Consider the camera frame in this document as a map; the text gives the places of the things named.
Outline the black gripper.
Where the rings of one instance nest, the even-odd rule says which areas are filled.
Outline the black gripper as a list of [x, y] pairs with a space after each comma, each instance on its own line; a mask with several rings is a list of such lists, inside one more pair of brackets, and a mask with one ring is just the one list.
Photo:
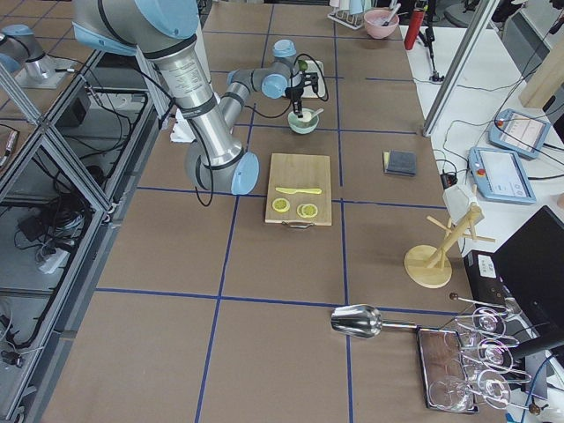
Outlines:
[[303, 115], [302, 100], [319, 97], [319, 76], [316, 72], [301, 72], [290, 80], [284, 95], [293, 102], [295, 115]]

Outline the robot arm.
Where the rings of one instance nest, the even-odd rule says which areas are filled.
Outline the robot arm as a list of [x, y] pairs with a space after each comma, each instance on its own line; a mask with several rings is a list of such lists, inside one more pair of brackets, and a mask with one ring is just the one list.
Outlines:
[[78, 1], [73, 26], [76, 39], [90, 48], [122, 56], [141, 52], [153, 63], [195, 137], [185, 159], [190, 180], [199, 189], [246, 195], [256, 186], [259, 160], [231, 129], [249, 95], [286, 97], [301, 115], [303, 91], [316, 88], [318, 77], [301, 69], [293, 42], [281, 40], [271, 66], [233, 71], [217, 98], [197, 56], [199, 22], [194, 1]]

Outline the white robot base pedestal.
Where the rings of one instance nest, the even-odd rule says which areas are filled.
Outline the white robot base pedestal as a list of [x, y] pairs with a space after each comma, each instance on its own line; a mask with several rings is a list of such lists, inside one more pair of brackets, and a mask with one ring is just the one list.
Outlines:
[[176, 39], [160, 58], [160, 69], [177, 104], [172, 140], [198, 141], [212, 155], [233, 155], [241, 143], [230, 133], [212, 87], [197, 3], [166, 1], [167, 31]]

